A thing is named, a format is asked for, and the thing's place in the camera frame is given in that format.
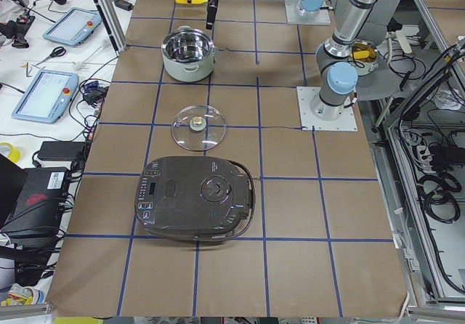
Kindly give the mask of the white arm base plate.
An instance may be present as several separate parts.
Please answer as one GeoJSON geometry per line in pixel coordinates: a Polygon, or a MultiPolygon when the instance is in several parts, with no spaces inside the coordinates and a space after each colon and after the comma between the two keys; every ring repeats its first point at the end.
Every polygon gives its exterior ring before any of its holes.
{"type": "Polygon", "coordinates": [[[308,12],[300,7],[300,0],[284,0],[286,19],[293,25],[330,25],[331,19],[327,9],[308,12]]]}
{"type": "Polygon", "coordinates": [[[357,131],[349,96],[340,106],[329,106],[320,99],[320,87],[298,86],[301,127],[308,131],[357,131]]]}

